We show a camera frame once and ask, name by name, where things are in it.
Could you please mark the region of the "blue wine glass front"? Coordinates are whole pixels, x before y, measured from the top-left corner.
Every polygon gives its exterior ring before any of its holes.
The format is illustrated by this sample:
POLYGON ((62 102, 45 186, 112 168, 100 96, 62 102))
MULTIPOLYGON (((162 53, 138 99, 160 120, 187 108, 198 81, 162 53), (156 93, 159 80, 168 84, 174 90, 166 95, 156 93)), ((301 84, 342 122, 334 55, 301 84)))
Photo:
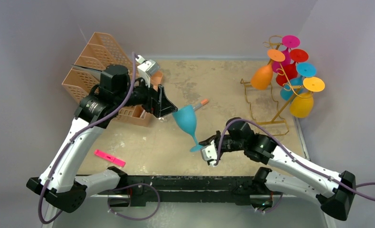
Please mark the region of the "blue wine glass front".
POLYGON ((200 151, 203 146, 199 145, 196 137, 197 117, 193 106, 190 104, 179 109, 172 114, 172 117, 178 127, 193 138, 195 145, 190 149, 190 152, 200 151))

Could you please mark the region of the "clear wine glass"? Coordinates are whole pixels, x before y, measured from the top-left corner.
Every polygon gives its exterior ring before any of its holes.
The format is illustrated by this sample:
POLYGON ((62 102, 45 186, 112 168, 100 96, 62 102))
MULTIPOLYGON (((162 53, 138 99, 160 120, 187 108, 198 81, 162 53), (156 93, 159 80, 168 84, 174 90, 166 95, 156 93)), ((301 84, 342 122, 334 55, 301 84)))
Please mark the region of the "clear wine glass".
POLYGON ((158 118, 158 120, 162 123, 166 123, 170 120, 170 116, 167 115, 167 116, 164 116, 164 117, 160 117, 160 118, 158 118))

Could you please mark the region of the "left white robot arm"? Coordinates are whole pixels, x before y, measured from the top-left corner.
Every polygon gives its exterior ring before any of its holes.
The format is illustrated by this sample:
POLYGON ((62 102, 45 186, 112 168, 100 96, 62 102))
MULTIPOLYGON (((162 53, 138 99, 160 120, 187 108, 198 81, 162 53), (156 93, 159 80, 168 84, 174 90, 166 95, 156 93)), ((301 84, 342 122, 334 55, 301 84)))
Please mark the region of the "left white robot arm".
POLYGON ((137 66, 139 76, 136 79, 130 77, 123 65, 108 65, 104 70, 85 66, 77 66, 77 69, 100 80, 79 102, 70 130, 51 164, 26 184, 40 196, 40 201, 67 213, 77 210, 94 194, 105 190, 122 194, 127 190, 126 174, 116 167, 94 175, 77 175, 95 140, 121 108, 139 105, 157 118, 177 111, 160 83, 159 66, 152 61, 137 66))

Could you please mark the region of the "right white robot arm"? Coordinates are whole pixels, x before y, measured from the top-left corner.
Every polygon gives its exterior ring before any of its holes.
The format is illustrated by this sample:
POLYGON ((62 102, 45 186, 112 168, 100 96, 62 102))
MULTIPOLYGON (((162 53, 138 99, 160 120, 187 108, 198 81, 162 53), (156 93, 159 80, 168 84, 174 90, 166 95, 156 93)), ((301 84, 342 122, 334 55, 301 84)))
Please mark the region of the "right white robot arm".
POLYGON ((355 198, 356 178, 323 168, 296 155, 275 137, 254 132, 248 120, 229 119, 223 132, 199 142, 202 158, 215 167, 226 152, 242 151, 254 162, 264 164, 252 181, 258 193, 267 190, 294 195, 320 205, 321 210, 341 221, 348 219, 355 198))

